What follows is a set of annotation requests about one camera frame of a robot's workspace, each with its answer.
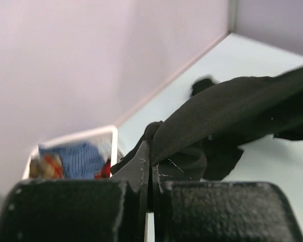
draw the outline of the striped cloth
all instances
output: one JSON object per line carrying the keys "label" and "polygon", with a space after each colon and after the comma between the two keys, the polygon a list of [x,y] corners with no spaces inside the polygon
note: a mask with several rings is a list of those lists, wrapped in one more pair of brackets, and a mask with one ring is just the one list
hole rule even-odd
{"label": "striped cloth", "polygon": [[98,148],[88,142],[53,148],[39,147],[40,156],[46,153],[60,156],[65,178],[94,179],[95,172],[105,164]]}

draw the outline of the white table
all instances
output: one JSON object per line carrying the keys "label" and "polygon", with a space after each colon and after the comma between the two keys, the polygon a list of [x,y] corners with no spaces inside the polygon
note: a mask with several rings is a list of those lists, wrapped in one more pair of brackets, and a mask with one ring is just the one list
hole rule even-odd
{"label": "white table", "polygon": [[[149,123],[165,120],[188,99],[191,84],[200,76],[211,74],[219,81],[275,76],[301,65],[303,56],[231,34],[120,126],[119,139],[125,144],[125,152],[130,151]],[[289,198],[303,231],[303,142],[265,137],[244,149],[225,180],[277,184]],[[148,217],[148,241],[154,241],[153,215]]]}

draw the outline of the black garment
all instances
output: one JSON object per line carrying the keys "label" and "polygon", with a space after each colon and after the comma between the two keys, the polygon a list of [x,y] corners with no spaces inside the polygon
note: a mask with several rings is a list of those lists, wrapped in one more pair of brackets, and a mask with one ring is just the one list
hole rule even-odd
{"label": "black garment", "polygon": [[303,67],[212,85],[205,78],[196,87],[195,96],[152,130],[151,165],[170,159],[192,179],[222,180],[242,155],[239,145],[268,134],[303,140]]}

